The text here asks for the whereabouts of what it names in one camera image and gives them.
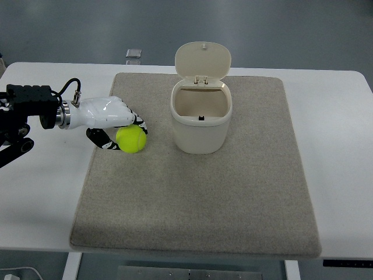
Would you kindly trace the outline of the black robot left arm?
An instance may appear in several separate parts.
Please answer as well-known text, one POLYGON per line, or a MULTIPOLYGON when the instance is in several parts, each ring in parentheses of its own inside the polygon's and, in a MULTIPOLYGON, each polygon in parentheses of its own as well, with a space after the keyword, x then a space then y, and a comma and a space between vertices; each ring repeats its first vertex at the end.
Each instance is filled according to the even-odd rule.
POLYGON ((67 81, 56 92, 49 86, 11 85, 1 93, 1 167, 23 156, 34 146, 34 141, 27 137, 30 132, 28 118, 38 116, 41 126, 52 129, 56 125, 68 128, 71 124, 71 106, 80 106, 81 82, 78 78, 67 81), (77 88, 71 104, 62 99, 62 94, 71 83, 77 88))

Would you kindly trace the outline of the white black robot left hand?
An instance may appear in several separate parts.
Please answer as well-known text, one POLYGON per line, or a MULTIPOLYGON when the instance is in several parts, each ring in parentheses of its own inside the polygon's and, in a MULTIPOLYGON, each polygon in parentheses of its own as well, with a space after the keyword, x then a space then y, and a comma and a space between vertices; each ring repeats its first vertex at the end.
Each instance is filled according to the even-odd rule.
POLYGON ((120 150, 116 133, 122 127, 138 125, 148 133, 144 120, 116 96, 84 99, 79 105, 66 101, 65 108, 66 128, 87 127, 86 136, 100 149, 120 150))

